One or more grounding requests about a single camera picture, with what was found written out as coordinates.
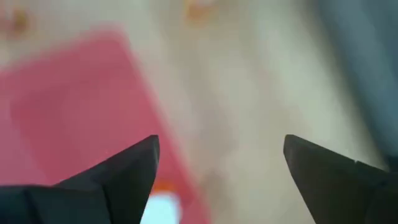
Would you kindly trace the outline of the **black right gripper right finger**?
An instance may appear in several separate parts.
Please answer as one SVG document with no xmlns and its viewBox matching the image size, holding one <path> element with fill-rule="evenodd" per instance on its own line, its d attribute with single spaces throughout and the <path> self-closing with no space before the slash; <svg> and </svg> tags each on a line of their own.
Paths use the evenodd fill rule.
<svg viewBox="0 0 398 224">
<path fill-rule="evenodd" d="M 283 153 L 316 224 L 398 224 L 398 173 L 293 134 L 285 136 Z"/>
</svg>

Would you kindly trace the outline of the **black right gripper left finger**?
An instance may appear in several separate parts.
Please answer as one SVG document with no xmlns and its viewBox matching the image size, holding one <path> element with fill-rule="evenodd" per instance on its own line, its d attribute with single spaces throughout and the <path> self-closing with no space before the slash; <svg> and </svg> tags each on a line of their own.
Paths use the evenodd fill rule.
<svg viewBox="0 0 398 224">
<path fill-rule="evenodd" d="M 0 224 L 140 224 L 159 165 L 151 135 L 52 186 L 0 186 Z"/>
</svg>

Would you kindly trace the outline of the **orange pill bottle white cap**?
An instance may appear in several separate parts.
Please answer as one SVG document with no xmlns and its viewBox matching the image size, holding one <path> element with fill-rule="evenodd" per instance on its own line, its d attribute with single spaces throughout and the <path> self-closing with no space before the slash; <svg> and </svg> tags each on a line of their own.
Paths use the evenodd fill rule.
<svg viewBox="0 0 398 224">
<path fill-rule="evenodd" d="M 182 208 L 176 186 L 156 180 L 149 194 L 140 224 L 180 224 Z"/>
<path fill-rule="evenodd" d="M 184 16 L 189 22 L 202 22 L 214 11 L 218 0 L 183 0 Z"/>
</svg>

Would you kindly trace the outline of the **pink translucent plastic basket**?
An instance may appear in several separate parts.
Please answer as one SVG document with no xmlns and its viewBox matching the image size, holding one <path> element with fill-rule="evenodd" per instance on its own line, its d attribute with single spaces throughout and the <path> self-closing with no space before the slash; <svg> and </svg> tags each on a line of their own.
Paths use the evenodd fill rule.
<svg viewBox="0 0 398 224">
<path fill-rule="evenodd" d="M 60 182 L 151 134 L 160 139 L 155 182 L 178 195 L 180 224 L 210 224 L 122 32 L 92 32 L 0 70 L 2 185 Z"/>
</svg>

